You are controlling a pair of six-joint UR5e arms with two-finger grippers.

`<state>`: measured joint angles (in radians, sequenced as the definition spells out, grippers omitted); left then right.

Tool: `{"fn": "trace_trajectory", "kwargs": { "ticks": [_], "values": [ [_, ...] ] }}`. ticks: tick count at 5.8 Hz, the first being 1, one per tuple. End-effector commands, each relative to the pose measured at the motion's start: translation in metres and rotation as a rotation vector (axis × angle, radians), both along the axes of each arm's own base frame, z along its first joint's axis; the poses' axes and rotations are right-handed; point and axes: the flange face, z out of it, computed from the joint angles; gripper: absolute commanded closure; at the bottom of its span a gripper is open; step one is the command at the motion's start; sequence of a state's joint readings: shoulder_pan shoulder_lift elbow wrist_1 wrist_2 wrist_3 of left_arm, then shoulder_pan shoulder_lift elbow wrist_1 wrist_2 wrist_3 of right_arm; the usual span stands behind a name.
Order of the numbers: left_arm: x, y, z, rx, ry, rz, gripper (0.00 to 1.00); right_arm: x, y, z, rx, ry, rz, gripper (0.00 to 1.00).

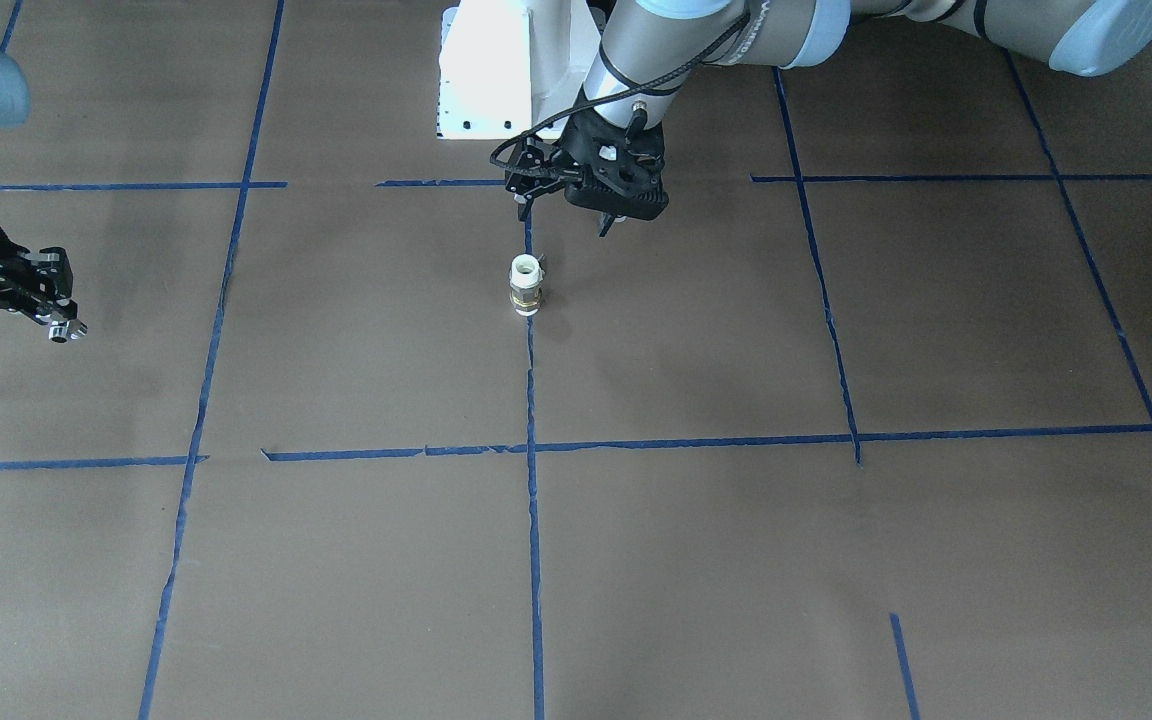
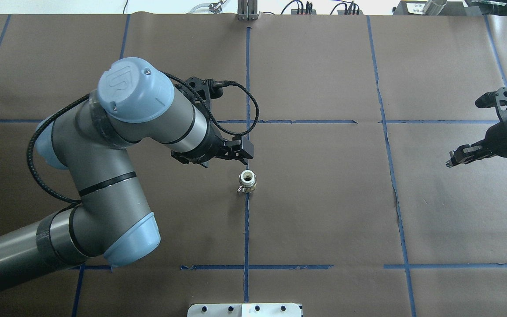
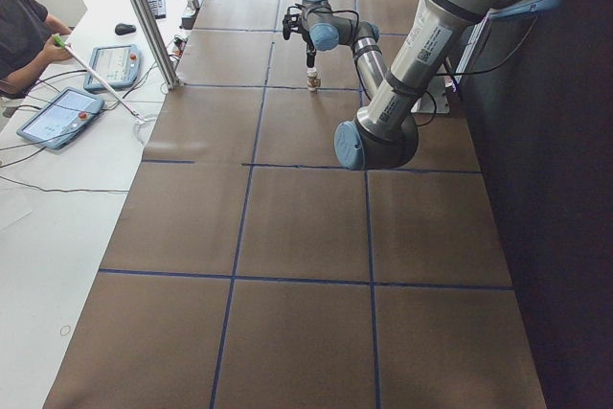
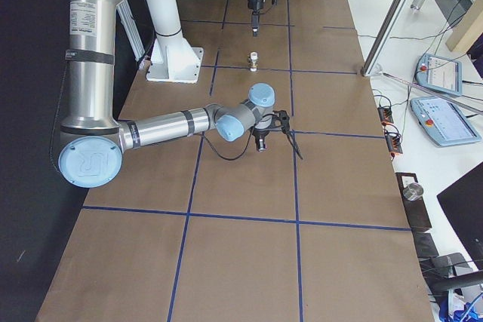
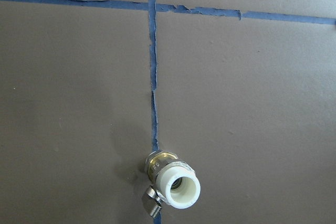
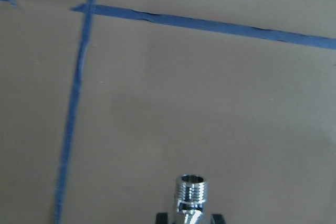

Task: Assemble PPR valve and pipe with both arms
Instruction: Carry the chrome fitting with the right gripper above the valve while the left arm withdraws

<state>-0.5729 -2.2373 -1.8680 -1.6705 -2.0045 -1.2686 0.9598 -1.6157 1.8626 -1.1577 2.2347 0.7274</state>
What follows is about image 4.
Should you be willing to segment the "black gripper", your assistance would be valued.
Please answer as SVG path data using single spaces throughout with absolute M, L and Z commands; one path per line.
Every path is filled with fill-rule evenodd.
M 273 6 L 277 5 L 278 0 L 270 0 L 271 6 L 266 11 L 268 12 Z M 251 10 L 251 29 L 252 36 L 257 37 L 260 28 L 260 16 L 263 14 L 263 7 L 266 0 L 248 0 L 248 8 Z
M 261 122 L 268 121 L 263 127 L 252 127 L 252 136 L 257 149 L 258 140 L 262 139 L 266 145 L 266 137 L 271 131 L 280 130 L 287 138 L 290 139 L 290 117 L 285 110 L 273 111 L 272 114 L 265 115 Z

